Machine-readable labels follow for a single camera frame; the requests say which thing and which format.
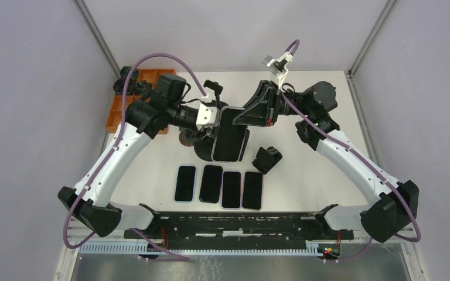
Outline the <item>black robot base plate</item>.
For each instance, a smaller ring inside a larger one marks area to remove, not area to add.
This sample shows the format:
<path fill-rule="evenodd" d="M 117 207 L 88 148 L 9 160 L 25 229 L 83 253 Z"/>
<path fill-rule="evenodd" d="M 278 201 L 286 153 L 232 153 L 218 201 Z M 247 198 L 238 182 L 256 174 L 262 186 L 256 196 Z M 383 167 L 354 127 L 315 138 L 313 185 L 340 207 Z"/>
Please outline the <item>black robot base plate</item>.
<path fill-rule="evenodd" d="M 315 253 L 310 242 L 349 241 L 353 231 L 335 231 L 316 213 L 177 212 L 155 214 L 142 234 L 174 252 Z"/>

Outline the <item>light blue cased phone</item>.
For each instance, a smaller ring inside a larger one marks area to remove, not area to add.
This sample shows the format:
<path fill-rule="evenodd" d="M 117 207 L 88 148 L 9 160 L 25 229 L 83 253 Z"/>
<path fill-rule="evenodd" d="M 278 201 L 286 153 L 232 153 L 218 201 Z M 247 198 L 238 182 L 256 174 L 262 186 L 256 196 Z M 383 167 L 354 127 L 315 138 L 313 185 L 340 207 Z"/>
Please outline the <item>light blue cased phone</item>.
<path fill-rule="evenodd" d="M 191 202 L 194 198 L 196 180 L 195 166 L 180 166 L 176 178 L 174 200 L 176 202 Z"/>

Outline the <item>black round base phone stand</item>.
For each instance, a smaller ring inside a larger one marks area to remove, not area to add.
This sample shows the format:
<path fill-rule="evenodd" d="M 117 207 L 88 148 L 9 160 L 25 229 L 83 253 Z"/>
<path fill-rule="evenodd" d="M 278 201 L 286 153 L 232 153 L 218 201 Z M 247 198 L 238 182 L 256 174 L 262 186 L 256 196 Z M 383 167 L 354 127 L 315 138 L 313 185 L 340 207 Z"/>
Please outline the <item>black round base phone stand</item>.
<path fill-rule="evenodd" d="M 204 88 L 208 88 L 212 91 L 212 94 L 209 94 L 207 100 L 203 102 L 205 105 L 216 107 L 218 109 L 228 106 L 228 103 L 221 101 L 220 99 L 223 92 L 223 86 L 221 86 L 218 82 L 211 80 L 206 80 L 203 86 Z"/>

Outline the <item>black cased phone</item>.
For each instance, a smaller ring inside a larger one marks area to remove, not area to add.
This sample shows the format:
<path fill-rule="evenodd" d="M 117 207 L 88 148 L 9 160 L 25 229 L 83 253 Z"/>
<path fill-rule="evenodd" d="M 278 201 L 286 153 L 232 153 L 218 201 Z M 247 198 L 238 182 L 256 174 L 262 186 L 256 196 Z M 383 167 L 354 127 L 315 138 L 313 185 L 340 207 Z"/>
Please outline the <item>black cased phone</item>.
<path fill-rule="evenodd" d="M 218 203 L 222 179 L 223 168 L 221 166 L 206 165 L 202 175 L 199 200 L 204 203 Z"/>

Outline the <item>lilac cased phone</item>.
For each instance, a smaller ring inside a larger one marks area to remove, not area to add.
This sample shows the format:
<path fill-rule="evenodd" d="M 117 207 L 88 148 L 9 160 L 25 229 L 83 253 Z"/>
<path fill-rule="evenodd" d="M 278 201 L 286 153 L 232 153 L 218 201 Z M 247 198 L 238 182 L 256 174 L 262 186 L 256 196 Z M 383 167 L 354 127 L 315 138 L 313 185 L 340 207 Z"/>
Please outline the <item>lilac cased phone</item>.
<path fill-rule="evenodd" d="M 238 210 L 241 207 L 241 173 L 225 171 L 223 173 L 221 206 Z"/>

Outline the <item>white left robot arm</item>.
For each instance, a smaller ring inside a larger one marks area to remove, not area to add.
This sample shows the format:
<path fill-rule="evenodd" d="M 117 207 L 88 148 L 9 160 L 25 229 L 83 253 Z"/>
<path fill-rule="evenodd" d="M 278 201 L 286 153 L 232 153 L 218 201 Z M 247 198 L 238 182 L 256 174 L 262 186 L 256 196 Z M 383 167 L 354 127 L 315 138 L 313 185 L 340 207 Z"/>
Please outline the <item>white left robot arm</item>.
<path fill-rule="evenodd" d="M 212 93 L 199 100 L 198 108 L 184 105 L 186 86 L 184 78 L 163 74 L 147 100 L 129 104 L 116 136 L 94 166 L 74 187 L 60 189 L 58 199 L 68 209 L 69 217 L 100 237 L 130 228 L 137 228 L 149 239 L 160 233 L 161 223 L 154 219 L 154 211 L 142 204 L 113 203 L 111 196 L 130 164 L 159 131 L 173 125 L 200 132 L 218 125 L 222 86 L 206 80 L 204 87 Z"/>

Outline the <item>clear cased phone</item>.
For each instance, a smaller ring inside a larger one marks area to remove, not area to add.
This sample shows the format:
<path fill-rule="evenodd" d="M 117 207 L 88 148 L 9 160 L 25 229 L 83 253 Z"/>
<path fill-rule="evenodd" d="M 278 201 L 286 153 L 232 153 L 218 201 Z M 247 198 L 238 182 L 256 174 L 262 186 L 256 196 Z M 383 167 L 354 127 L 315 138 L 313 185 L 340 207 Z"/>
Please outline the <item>clear cased phone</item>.
<path fill-rule="evenodd" d="M 248 210 L 260 210 L 262 197 L 263 174 L 259 172 L 246 172 L 241 206 Z"/>
<path fill-rule="evenodd" d="M 211 159 L 214 162 L 240 162 L 247 145 L 247 125 L 234 125 L 233 120 L 243 108 L 225 106 L 221 111 Z"/>

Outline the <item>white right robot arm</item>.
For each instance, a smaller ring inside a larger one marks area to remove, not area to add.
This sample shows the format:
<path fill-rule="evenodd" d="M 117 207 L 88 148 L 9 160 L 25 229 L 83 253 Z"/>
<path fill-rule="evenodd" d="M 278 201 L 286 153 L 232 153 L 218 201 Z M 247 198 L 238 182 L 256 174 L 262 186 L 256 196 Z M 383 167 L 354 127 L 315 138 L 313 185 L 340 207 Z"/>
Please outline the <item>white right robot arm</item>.
<path fill-rule="evenodd" d="M 365 231 L 377 242 L 391 237 L 419 242 L 418 186 L 397 179 L 362 154 L 330 116 L 337 105 L 336 88 L 327 81 L 296 92 L 291 85 L 284 89 L 262 80 L 233 124 L 268 127 L 280 115 L 299 115 L 302 120 L 295 127 L 300 140 L 330 160 L 359 189 L 367 203 L 323 209 L 315 223 L 319 237 L 329 239 L 343 229 Z"/>

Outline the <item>wood base phone stand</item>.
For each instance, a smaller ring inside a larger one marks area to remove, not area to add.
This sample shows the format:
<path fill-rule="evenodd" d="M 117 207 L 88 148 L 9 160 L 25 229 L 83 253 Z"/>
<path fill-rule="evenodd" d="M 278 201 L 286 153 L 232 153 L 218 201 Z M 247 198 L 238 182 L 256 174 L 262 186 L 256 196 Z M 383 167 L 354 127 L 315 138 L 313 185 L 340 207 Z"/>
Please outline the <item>wood base phone stand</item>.
<path fill-rule="evenodd" d="M 182 130 L 179 132 L 179 142 L 185 147 L 194 146 L 196 141 L 196 136 L 193 131 Z"/>

